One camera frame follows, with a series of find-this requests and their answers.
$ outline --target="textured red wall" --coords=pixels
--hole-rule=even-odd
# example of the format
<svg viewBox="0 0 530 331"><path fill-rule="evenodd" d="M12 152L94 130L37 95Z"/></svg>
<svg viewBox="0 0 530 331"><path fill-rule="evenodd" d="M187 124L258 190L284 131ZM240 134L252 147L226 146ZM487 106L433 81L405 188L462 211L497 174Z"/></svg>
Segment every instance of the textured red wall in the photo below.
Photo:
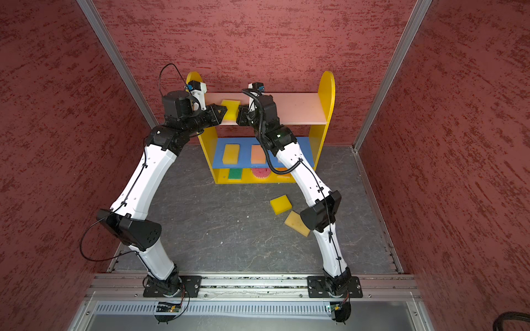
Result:
<svg viewBox="0 0 530 331"><path fill-rule="evenodd" d="M316 92L325 70L337 100L326 141L352 144L415 0L95 0L121 54L159 119L158 72L169 61L202 74L210 92L249 82L268 92ZM181 86L170 69L164 89ZM252 135L219 128L221 136ZM294 128L298 135L308 129Z"/></svg>
<svg viewBox="0 0 530 331"><path fill-rule="evenodd" d="M78 243L149 129L75 0L0 4L1 330L63 330L94 272ZM92 230L85 249L112 256Z"/></svg>
<svg viewBox="0 0 530 331"><path fill-rule="evenodd" d="M530 312L529 17L433 1L361 149L438 331Z"/></svg>

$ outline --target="metal bracket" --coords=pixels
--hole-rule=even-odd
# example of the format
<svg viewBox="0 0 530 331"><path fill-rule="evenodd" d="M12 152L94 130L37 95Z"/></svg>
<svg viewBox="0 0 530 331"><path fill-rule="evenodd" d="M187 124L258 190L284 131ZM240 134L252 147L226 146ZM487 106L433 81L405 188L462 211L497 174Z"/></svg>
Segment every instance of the metal bracket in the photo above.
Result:
<svg viewBox="0 0 530 331"><path fill-rule="evenodd" d="M307 291L310 298L330 298L328 291L325 289L326 278L324 276L307 277ZM350 298L362 298L363 289L359 282L359 277L352 276L348 283Z"/></svg>
<svg viewBox="0 0 530 331"><path fill-rule="evenodd" d="M186 293L189 295L189 297L196 298L197 295L199 294L202 276L182 276L181 275L179 277L180 277L181 282L184 284L184 288L186 290ZM168 297L163 296L156 290L156 286L150 280L147 281L147 284L145 286L144 298L166 298L168 299Z"/></svg>

